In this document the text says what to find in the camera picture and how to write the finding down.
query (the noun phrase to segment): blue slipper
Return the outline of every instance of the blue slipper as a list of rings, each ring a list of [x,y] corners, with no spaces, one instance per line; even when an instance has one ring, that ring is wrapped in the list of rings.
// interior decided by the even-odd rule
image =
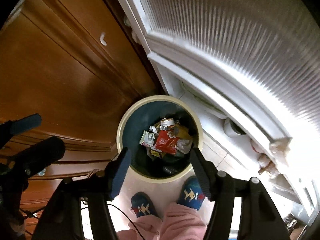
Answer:
[[[138,192],[132,196],[131,207],[135,212],[137,218],[147,215],[154,215],[156,217],[159,217],[152,201],[150,200],[148,195],[143,192]]]
[[[204,200],[204,197],[205,196],[202,193],[197,177],[191,176],[186,180],[186,182],[182,186],[182,190],[177,204],[199,210]]]

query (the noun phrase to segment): beige rim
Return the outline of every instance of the beige rim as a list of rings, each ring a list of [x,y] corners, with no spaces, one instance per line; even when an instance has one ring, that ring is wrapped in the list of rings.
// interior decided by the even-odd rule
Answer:
[[[140,101],[138,101],[137,103],[135,103],[133,106],[131,106],[128,111],[124,114],[124,116],[122,117],[120,124],[118,126],[118,131],[117,131],[117,149],[118,149],[118,153],[121,152],[123,145],[122,145],[122,133],[124,130],[124,125],[126,124],[127,120],[129,119],[129,117],[131,116],[131,114],[138,109],[139,107],[150,103],[150,102],[154,102],[154,101],[167,101],[167,102],[172,102],[177,104],[178,106],[181,106],[182,108],[184,108],[192,117],[192,119],[194,120],[196,126],[197,126],[197,130],[198,130],[198,137],[199,137],[199,141],[198,141],[198,148],[200,149],[200,151],[202,150],[202,145],[203,145],[203,131],[202,131],[202,127],[201,127],[201,123],[199,118],[197,117],[197,115],[195,114],[195,112],[193,112],[191,110],[191,108],[189,106],[187,106],[185,103],[183,103],[182,101],[180,101],[179,99],[176,99],[174,97],[171,96],[162,96],[162,95],[157,95],[157,96],[151,96],[151,97],[147,97],[144,99],[141,99]],[[146,182],[151,182],[151,183],[166,183],[166,182],[171,182],[174,180],[177,180],[181,177],[183,177],[184,175],[186,175],[191,169],[192,169],[192,165],[189,164],[182,172],[180,172],[179,174],[166,178],[166,179],[154,179],[154,178],[148,178],[144,175],[142,175],[141,173],[139,173],[138,171],[136,171],[133,167],[129,167],[129,169],[132,169],[134,171],[134,174],[137,175],[137,177],[143,181]]]

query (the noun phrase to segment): wooden cabinet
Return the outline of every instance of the wooden cabinet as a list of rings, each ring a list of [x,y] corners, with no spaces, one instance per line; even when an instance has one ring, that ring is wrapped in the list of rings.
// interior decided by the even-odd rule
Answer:
[[[42,117],[40,127],[13,137],[1,154],[52,135],[66,144],[61,160],[30,179],[22,208],[46,205],[63,177],[103,169],[117,153],[125,111],[159,91],[113,15],[103,0],[25,0],[0,32],[0,122]]]

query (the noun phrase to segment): cabinet handle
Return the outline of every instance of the cabinet handle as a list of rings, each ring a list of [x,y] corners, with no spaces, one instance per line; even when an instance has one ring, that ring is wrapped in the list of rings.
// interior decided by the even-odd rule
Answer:
[[[101,44],[102,44],[103,46],[106,46],[107,43],[104,41],[104,35],[106,35],[106,34],[105,34],[105,33],[101,33],[101,35],[100,35],[100,42],[101,42]]]

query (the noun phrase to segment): trash can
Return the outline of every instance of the trash can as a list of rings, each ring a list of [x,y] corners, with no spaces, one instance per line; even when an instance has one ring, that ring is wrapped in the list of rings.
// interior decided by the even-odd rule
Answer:
[[[130,169],[141,180],[151,183],[166,183],[181,178],[187,174],[192,166],[190,153],[183,161],[166,154],[163,160],[153,161],[146,152],[146,147],[139,144],[143,131],[149,130],[151,125],[163,118],[178,119],[181,125],[189,128],[189,134],[193,137],[193,146],[202,150],[203,131],[196,114],[182,101],[171,96],[151,96],[144,98],[133,106],[122,117],[116,137],[118,152],[123,147],[128,147],[132,152]],[[177,174],[168,175],[163,172],[164,165],[176,167]]]

